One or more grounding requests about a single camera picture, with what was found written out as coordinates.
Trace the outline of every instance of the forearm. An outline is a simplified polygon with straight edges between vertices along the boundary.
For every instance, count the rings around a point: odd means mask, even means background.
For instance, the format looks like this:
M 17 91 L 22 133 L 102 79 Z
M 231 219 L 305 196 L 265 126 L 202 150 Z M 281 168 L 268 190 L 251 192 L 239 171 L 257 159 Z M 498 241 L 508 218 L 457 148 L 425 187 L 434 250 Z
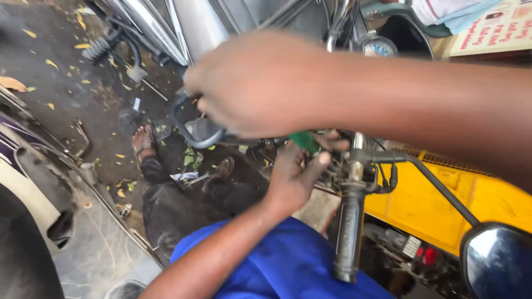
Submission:
M 286 218 L 264 202 L 183 255 L 149 285 L 141 299 L 211 298 L 260 240 Z
M 522 175 L 532 171 L 532 72 L 338 56 L 326 127 L 453 156 L 532 191 Z

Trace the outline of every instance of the motorcycle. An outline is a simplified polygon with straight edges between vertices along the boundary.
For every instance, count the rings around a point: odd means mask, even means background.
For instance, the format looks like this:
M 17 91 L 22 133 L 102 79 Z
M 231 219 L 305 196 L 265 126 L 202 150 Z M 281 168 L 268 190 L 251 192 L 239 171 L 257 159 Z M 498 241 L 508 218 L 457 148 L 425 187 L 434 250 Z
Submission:
M 71 153 L 0 87 L 4 297 L 136 298 L 162 272 L 164 260 L 82 161 L 88 145 Z
M 357 0 L 275 0 L 275 1 L 229 1 L 229 0 L 167 0 L 157 5 L 149 0 L 85 0 L 86 4 L 109 25 L 109 33 L 91 44 L 84 56 L 94 62 L 102 59 L 121 40 L 134 54 L 135 62 L 130 77 L 140 81 L 146 76 L 142 70 L 139 49 L 151 53 L 159 65 L 172 63 L 179 73 L 191 66 L 205 52 L 216 48 L 231 35 L 240 35 L 251 30 L 280 28 L 322 40 L 328 51 L 343 49 L 362 52 L 368 56 L 424 56 L 434 59 L 425 35 L 450 36 L 443 25 L 424 26 L 412 12 L 411 1 L 383 4 L 370 1 L 361 5 Z M 377 31 L 369 30 L 367 21 L 388 17 Z M 217 143 L 246 144 L 254 146 L 277 146 L 285 138 L 241 140 L 208 118 L 190 120 L 182 115 L 181 107 L 192 99 L 180 95 L 173 105 L 172 116 L 176 127 L 193 147 L 207 148 Z M 339 213 L 338 242 L 334 275 L 353 283 L 359 268 L 359 255 L 363 231 L 364 200 L 369 194 L 393 192 L 397 186 L 397 163 L 411 162 L 441 192 L 441 194 L 464 216 L 472 229 L 461 246 L 457 271 L 461 273 L 462 287 L 452 288 L 457 296 L 475 294 L 480 299 L 505 296 L 500 289 L 524 296 L 525 278 L 530 277 L 529 267 L 521 267 L 526 261 L 523 253 L 530 250 L 531 235 L 525 231 L 501 223 L 480 223 L 478 219 L 442 184 L 419 160 L 404 153 L 376 151 L 379 142 L 360 132 L 347 132 L 352 149 L 336 153 L 335 167 L 326 180 L 334 191 L 341 191 L 342 205 Z M 390 165 L 390 178 L 379 180 L 382 164 Z M 411 242 L 405 240 L 401 250 L 415 251 Z M 496 255 L 501 251 L 519 252 L 518 258 L 502 261 Z M 496 281 L 494 277 L 508 277 L 508 269 L 519 272 L 519 279 Z

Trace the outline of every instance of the rearview mirror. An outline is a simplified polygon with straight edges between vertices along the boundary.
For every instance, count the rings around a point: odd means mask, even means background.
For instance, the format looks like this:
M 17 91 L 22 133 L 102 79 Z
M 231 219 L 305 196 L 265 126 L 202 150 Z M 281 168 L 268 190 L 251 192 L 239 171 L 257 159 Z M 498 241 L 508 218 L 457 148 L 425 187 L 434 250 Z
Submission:
M 482 223 L 464 235 L 460 261 L 476 298 L 530 298 L 532 234 L 502 223 Z

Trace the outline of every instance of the speedometer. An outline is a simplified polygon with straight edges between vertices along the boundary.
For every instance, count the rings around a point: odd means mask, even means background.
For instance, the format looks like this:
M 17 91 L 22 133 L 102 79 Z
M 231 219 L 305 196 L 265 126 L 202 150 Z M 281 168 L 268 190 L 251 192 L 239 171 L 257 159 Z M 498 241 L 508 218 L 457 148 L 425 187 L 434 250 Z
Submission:
M 373 37 L 364 41 L 361 50 L 368 57 L 388 57 L 395 56 L 397 53 L 394 43 L 384 37 Z

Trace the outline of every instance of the hand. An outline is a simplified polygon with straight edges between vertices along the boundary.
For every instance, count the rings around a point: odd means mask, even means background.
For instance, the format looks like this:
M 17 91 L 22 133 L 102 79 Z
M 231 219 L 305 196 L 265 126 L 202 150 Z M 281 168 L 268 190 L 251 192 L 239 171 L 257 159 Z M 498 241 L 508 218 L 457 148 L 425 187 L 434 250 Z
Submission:
M 315 136 L 315 139 L 322 148 L 330 151 L 349 149 L 349 141 L 338 140 L 339 134 L 334 130 Z M 282 218 L 290 216 L 305 205 L 310 198 L 314 183 L 331 161 L 331 155 L 322 152 L 303 168 L 302 163 L 306 157 L 308 152 L 290 140 L 275 160 L 270 187 L 263 202 Z
M 332 54 L 302 37 L 275 31 L 232 38 L 185 74 L 188 94 L 214 122 L 246 138 L 284 136 L 317 124 L 330 97 Z

